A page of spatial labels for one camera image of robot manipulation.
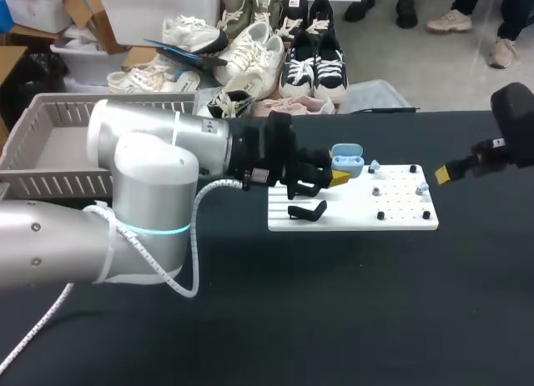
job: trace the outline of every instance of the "white plastic bin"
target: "white plastic bin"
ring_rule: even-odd
[[[109,55],[105,51],[79,51],[65,48],[69,39],[59,38],[50,46],[53,53],[61,55],[68,71],[78,84],[106,86],[107,76],[121,70],[127,53]]]
[[[6,0],[13,21],[44,32],[58,33],[73,20],[63,8],[63,0]]]
[[[203,19],[214,26],[218,0],[102,0],[118,44],[149,45],[144,39],[161,41],[162,23],[178,15]]]

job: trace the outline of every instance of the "gray plastic crate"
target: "gray plastic crate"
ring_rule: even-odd
[[[110,197],[109,171],[95,168],[85,138],[94,104],[102,99],[196,113],[195,93],[39,94],[13,128],[0,158],[0,183],[17,198]]]

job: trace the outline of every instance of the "black tablecloth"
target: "black tablecloth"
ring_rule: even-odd
[[[433,176],[499,134],[491,114],[297,118],[295,130],[301,145],[357,142],[368,162],[422,165],[439,229],[270,233],[266,190],[218,189],[199,213],[197,298],[77,285],[0,384],[530,386],[534,172],[439,188]],[[1,292],[2,356],[61,288]]]

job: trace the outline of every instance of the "white robotic arm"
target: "white robotic arm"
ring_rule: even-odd
[[[293,196],[350,178],[330,170],[327,149],[297,150],[284,114],[232,134],[225,121],[103,100],[91,115],[87,153],[93,165],[113,176],[108,212],[137,235],[171,278],[188,250],[199,177],[230,176],[241,184],[229,184],[245,190],[281,181]],[[0,240],[0,288],[163,282],[113,223],[94,213],[42,202],[0,202]]]

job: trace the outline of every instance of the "coiled white cable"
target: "coiled white cable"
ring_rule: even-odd
[[[157,263],[154,257],[150,255],[147,249],[137,240],[137,235],[128,230],[128,228],[126,228],[120,221],[118,221],[115,218],[114,214],[111,214],[106,208],[90,205],[89,207],[84,208],[83,211],[88,213],[96,213],[97,215],[100,215],[101,217],[105,218],[107,221],[114,221],[117,227],[117,231],[126,240],[128,240],[128,242],[143,256],[147,263],[149,263],[152,269],[163,278],[163,280],[166,282],[166,284],[168,284],[168,286],[170,286],[176,293],[180,293],[186,298],[192,298],[196,296],[197,292],[199,291],[200,281],[199,250],[197,244],[197,213],[199,211],[200,201],[208,192],[216,188],[222,187],[243,188],[243,184],[241,182],[238,182],[237,180],[232,179],[216,180],[202,188],[202,190],[199,191],[193,201],[193,212],[191,214],[190,230],[191,257],[193,259],[193,287],[191,288],[191,290],[183,288],[176,281],[174,281],[174,279],[172,279],[169,274]],[[61,292],[52,307],[48,309],[47,313],[44,314],[44,316],[39,320],[39,322],[35,324],[32,330],[30,330],[29,333],[24,336],[24,338],[20,341],[17,347],[13,349],[13,351],[6,357],[6,359],[3,360],[3,362],[0,364],[0,375],[2,375],[2,373],[8,368],[9,364],[24,350],[26,345],[32,340],[32,338],[35,337],[35,335],[41,330],[45,323],[48,322],[48,320],[56,313],[56,311],[58,311],[61,304],[63,304],[68,294],[73,289],[73,286],[74,283],[68,283],[67,286],[65,286],[65,289]]]

